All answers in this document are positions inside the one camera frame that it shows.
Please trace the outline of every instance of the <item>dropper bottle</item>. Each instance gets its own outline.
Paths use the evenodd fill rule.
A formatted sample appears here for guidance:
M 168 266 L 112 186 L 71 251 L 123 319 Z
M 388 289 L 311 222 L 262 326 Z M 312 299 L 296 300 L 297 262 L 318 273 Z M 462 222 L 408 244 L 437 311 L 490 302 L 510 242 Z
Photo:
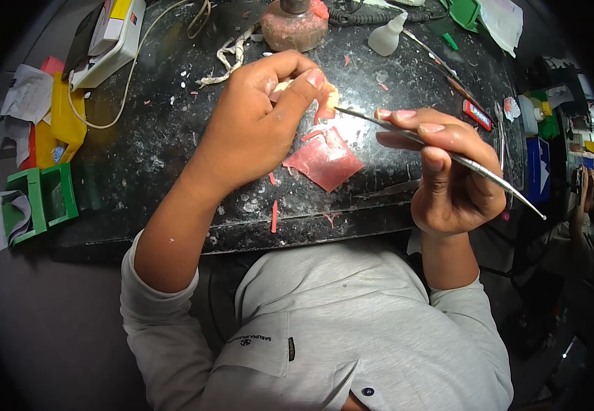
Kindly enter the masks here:
M 374 29 L 368 37 L 370 48 L 384 57 L 392 54 L 398 48 L 402 26 L 408 15 L 409 13 L 403 12 L 387 25 Z

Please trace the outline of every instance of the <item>black work table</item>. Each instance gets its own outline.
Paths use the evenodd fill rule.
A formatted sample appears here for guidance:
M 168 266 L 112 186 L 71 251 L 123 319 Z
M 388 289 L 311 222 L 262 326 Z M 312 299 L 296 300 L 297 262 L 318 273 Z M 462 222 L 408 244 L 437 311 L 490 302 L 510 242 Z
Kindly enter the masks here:
M 238 37 L 257 21 L 268 3 L 219 4 L 213 8 L 208 26 L 194 40 L 187 38 L 186 29 L 200 3 L 178 7 L 156 24 L 140 52 L 121 119 L 108 129 L 89 129 L 71 162 L 80 216 L 58 228 L 54 259 L 119 259 L 130 247 L 193 154 L 225 85 L 199 89 L 195 80 L 211 72 L 214 76 L 224 73 L 216 51 L 229 37 Z M 147 8 L 142 33 L 170 4 L 162 0 Z M 243 19 L 249 10 L 249 19 Z M 515 96 L 495 43 L 452 21 L 450 26 L 459 45 L 457 60 L 462 61 L 449 55 L 447 43 L 434 35 L 428 24 L 408 24 L 408 29 L 457 70 L 486 108 L 492 107 L 494 100 Z M 473 122 L 461 111 L 463 97 L 451 92 L 441 73 L 425 63 L 432 60 L 414 41 L 402 36 L 397 51 L 389 57 L 372 52 L 367 38 L 375 27 L 330 25 L 321 44 L 306 53 L 338 87 L 342 107 L 366 114 L 377 107 L 433 107 Z M 246 44 L 244 62 L 258 60 L 270 51 L 264 42 Z M 345 56 L 350 58 L 347 66 Z M 107 124 L 115 117 L 129 70 L 130 64 L 105 80 L 85 101 L 92 123 Z M 188 77 L 181 76 L 183 71 Z M 383 84 L 388 91 L 378 84 L 381 71 L 386 72 Z M 313 127 L 314 112 L 315 104 L 302 119 L 297 137 Z M 329 124 L 338 128 L 365 167 L 331 194 L 304 175 L 291 176 L 282 166 L 277 167 L 277 185 L 265 177 L 241 187 L 221 203 L 205 238 L 204 253 L 313 244 L 413 226 L 409 211 L 412 193 L 370 200 L 354 195 L 419 178 L 420 154 L 380 146 L 375 140 L 376 127 L 360 119 L 338 115 Z M 497 127 L 492 132 L 480 127 L 479 133 L 497 147 Z M 506 178 L 523 191 L 527 156 L 521 119 L 506 122 L 506 135 L 512 158 L 507 162 Z M 295 138 L 289 154 L 304 144 Z M 280 214 L 278 231 L 272 234 L 269 221 L 276 199 Z M 332 212 L 342 213 L 334 219 L 333 227 L 323 216 Z

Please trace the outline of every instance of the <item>hand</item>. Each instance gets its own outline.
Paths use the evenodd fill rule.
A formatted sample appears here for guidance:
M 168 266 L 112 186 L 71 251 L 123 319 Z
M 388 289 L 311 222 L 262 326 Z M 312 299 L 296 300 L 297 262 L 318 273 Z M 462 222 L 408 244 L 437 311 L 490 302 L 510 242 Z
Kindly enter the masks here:
M 413 196 L 411 215 L 425 233 L 438 238 L 466 233 L 495 218 L 505 209 L 505 193 L 496 184 L 453 163 L 447 151 L 458 152 L 502 176 L 493 148 L 461 120 L 433 109 L 379 109 L 378 119 L 412 129 L 429 144 L 426 147 L 395 133 L 378 133 L 387 147 L 420 150 L 423 176 Z
M 589 189 L 589 171 L 585 166 L 581 166 L 582 186 L 581 186 L 581 198 L 587 197 L 587 190 Z
M 269 95 L 294 78 L 276 106 Z M 224 198 L 265 176 L 293 145 L 301 117 L 325 81 L 318 65 L 296 51 L 276 53 L 235 70 L 218 99 L 201 142 L 186 169 Z

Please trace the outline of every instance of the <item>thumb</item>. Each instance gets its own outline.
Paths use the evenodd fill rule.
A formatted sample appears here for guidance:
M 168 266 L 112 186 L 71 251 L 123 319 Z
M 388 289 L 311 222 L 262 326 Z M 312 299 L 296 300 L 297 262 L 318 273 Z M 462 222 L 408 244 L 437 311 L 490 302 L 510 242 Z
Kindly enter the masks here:
M 281 94 L 266 119 L 270 122 L 281 122 L 282 127 L 290 126 L 297 129 L 302 116 L 313 103 L 324 82 L 325 74 L 317 68 L 301 73 Z
M 450 202 L 450 168 L 452 159 L 443 149 L 431 145 L 421 150 L 423 161 L 423 176 L 421 188 L 424 196 L 429 198 L 429 206 L 433 208 L 445 207 Z

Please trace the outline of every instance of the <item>green plastic tray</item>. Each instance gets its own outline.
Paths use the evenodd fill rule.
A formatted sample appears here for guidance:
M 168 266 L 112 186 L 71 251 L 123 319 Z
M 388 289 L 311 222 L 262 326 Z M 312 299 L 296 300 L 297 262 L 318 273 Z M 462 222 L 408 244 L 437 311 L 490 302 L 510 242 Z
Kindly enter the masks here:
M 32 229 L 16 237 L 12 245 L 78 216 L 69 163 L 58 164 L 42 171 L 35 168 L 13 174 L 7 177 L 5 190 L 21 190 L 27 195 L 32 208 Z M 23 213 L 12 206 L 8 199 L 3 199 L 2 219 L 6 237 L 9 237 L 13 226 L 22 218 Z
M 477 16 L 480 14 L 480 3 L 477 0 L 439 0 L 446 8 L 450 8 L 450 17 L 458 25 L 477 33 Z

